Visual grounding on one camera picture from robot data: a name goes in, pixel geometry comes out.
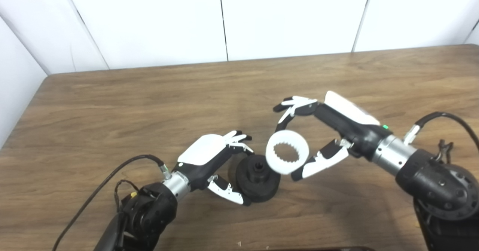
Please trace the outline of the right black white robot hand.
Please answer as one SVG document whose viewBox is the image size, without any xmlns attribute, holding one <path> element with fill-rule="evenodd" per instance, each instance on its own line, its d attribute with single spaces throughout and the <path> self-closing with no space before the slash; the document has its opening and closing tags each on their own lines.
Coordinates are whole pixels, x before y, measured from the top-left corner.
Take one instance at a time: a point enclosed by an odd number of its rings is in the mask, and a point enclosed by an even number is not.
<svg viewBox="0 0 479 251">
<path fill-rule="evenodd" d="M 293 181 L 306 179 L 349 156 L 371 160 L 379 144 L 392 135 L 376 118 L 333 91 L 327 91 L 323 102 L 300 96 L 287 97 L 274 106 L 273 111 L 284 112 L 276 131 L 285 130 L 298 115 L 313 115 L 340 135 L 340 140 L 332 140 L 292 171 Z"/>
</svg>

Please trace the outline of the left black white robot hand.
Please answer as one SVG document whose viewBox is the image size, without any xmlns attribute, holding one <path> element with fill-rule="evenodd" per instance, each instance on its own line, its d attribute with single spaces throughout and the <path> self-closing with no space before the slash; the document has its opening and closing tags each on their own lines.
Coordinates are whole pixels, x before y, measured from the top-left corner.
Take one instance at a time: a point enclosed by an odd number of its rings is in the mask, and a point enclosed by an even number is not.
<svg viewBox="0 0 479 251">
<path fill-rule="evenodd" d="M 173 174 L 182 178 L 188 192 L 209 189 L 233 203 L 250 206 L 249 198 L 216 173 L 234 154 L 253 155 L 254 150 L 245 144 L 250 140 L 251 136 L 239 130 L 202 135 L 178 157 Z"/>
</svg>

